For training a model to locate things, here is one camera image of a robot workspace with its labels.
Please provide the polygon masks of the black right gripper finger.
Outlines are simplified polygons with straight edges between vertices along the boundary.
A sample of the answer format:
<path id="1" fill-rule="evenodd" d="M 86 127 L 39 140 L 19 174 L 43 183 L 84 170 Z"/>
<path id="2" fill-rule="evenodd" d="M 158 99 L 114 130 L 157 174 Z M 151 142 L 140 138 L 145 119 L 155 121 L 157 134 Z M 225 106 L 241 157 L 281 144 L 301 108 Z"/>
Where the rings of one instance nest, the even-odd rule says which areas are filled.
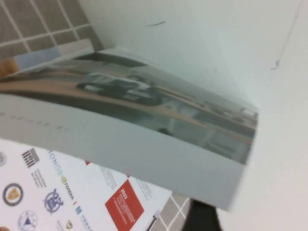
<path id="1" fill-rule="evenodd" d="M 216 208 L 196 200 L 190 200 L 184 230 L 223 231 Z"/>

